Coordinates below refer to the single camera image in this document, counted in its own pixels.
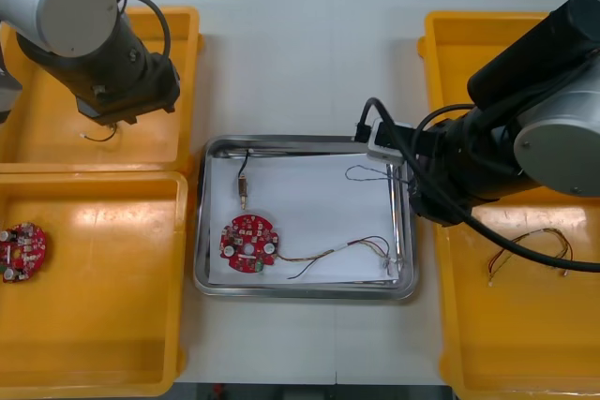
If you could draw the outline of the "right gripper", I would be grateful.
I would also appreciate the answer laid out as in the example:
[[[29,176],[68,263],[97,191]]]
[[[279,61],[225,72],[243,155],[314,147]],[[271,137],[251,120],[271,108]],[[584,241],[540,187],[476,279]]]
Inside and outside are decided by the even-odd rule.
[[[473,207],[469,204],[471,198],[465,197],[458,186],[445,176],[434,177],[436,185],[448,195],[462,210],[470,214]],[[444,227],[452,227],[463,222],[448,204],[437,194],[424,185],[416,175],[409,184],[409,202],[412,210],[419,216]]]

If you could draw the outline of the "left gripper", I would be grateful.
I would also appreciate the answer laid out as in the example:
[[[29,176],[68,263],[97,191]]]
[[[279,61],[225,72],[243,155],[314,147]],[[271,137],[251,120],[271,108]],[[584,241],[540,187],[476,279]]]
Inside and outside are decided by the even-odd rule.
[[[118,122],[134,125],[139,116],[154,112],[175,112],[180,97],[180,78],[171,59],[154,52],[146,59],[143,75],[124,91],[97,94],[94,101],[77,98],[78,112],[107,126]]]

